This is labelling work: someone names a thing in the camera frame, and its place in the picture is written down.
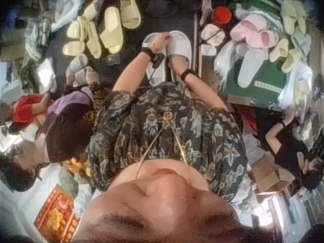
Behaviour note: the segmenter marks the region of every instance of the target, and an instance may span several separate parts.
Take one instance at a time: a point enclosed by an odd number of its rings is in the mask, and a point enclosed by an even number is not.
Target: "black wrist strap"
[[[280,123],[282,124],[283,128],[286,128],[286,124],[284,123],[283,120],[281,120]]]
[[[144,52],[147,55],[149,55],[151,58],[151,61],[153,61],[153,59],[155,58],[155,54],[149,47],[142,47],[141,52]]]
[[[195,75],[196,77],[198,77],[198,75],[196,74],[195,71],[193,71],[192,69],[189,69],[189,68],[188,68],[187,70],[185,70],[185,71],[181,74],[181,76],[180,76],[181,80],[184,81],[184,80],[186,79],[186,77],[188,76],[188,74],[193,74],[193,75]]]

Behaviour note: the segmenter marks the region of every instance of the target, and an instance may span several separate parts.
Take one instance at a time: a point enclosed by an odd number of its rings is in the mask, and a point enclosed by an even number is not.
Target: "red shirt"
[[[44,95],[24,95],[17,101],[17,107],[14,112],[15,123],[32,123],[34,117],[31,112],[33,104],[40,103]]]

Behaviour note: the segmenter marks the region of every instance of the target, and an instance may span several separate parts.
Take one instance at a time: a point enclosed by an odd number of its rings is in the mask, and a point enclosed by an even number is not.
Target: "black floral top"
[[[183,83],[162,83],[140,97],[111,92],[103,102],[89,144],[94,185],[107,190],[113,178],[136,163],[160,131],[164,114],[185,149],[188,163],[226,201],[237,194],[247,157],[233,116],[224,109],[207,110]],[[163,129],[146,159],[182,161],[171,127]]]

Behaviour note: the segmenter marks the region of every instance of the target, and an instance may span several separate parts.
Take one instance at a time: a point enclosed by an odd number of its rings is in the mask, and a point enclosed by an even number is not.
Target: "lips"
[[[153,173],[153,175],[155,175],[155,176],[166,175],[166,174],[177,174],[177,172],[175,172],[174,170],[171,170],[171,169],[158,169]]]

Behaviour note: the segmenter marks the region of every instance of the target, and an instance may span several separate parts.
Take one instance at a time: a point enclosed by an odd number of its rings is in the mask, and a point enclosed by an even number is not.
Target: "open cardboard box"
[[[264,155],[255,162],[252,172],[259,189],[257,195],[281,192],[295,179],[288,170],[274,163],[272,155]]]

